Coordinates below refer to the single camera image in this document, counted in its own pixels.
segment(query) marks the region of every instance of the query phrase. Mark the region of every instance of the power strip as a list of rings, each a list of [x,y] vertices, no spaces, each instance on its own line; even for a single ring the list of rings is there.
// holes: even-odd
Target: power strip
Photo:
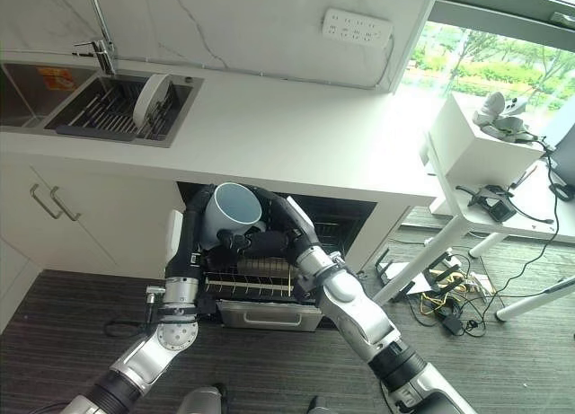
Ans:
[[[425,241],[423,241],[424,246],[428,246],[428,244],[433,240],[432,237],[429,237]],[[449,260],[443,260],[442,263],[447,266],[448,269],[453,268],[454,266],[459,266],[461,268],[461,260],[456,257],[453,257],[453,248],[447,248],[446,252],[451,256]]]
[[[346,43],[384,48],[393,31],[389,21],[335,8],[329,8],[323,17],[323,36]]]

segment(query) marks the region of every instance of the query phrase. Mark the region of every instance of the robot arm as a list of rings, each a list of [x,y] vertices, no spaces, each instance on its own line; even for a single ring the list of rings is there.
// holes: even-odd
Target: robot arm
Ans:
[[[272,212],[287,228],[287,260],[299,267],[294,295],[299,300],[315,291],[318,307],[330,318],[354,351],[369,364],[400,412],[475,414],[475,410],[441,373],[406,344],[385,312],[369,299],[339,253],[327,255],[314,225],[291,199],[262,189]]]
[[[63,414],[127,414],[173,358],[194,342],[198,336],[196,298],[202,279],[198,238],[203,211],[213,190],[214,186],[209,185],[200,191],[174,224],[174,231],[181,234],[177,251],[165,268],[165,287],[147,290],[148,311],[156,297],[162,297],[154,323],[157,326],[126,351],[89,392],[76,396]]]

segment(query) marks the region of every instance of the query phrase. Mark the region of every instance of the dishwasher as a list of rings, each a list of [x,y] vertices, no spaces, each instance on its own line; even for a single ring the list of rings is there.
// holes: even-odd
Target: dishwasher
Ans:
[[[178,182],[178,187],[186,202],[202,185]],[[291,196],[314,222],[326,252],[339,251],[344,258],[376,205],[341,198]],[[261,210],[267,230],[280,230],[271,218],[269,205],[261,203]],[[315,307],[315,299],[298,303],[293,296],[297,276],[298,269],[280,257],[241,259],[227,269],[208,271],[204,287],[216,299],[221,322],[227,327],[314,331],[323,316]]]

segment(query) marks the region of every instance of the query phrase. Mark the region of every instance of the dishwasher rack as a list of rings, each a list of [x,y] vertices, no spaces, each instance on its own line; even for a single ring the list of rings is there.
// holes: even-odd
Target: dishwasher rack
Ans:
[[[314,226],[325,250],[341,251],[340,225]],[[292,293],[298,275],[299,269],[283,258],[243,259],[223,272],[207,272],[205,284],[206,291],[218,299],[294,303]]]

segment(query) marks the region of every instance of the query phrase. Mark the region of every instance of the window frame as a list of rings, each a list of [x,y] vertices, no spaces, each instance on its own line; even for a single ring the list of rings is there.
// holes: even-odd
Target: window frame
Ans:
[[[436,0],[428,20],[575,52],[575,4],[560,0]]]

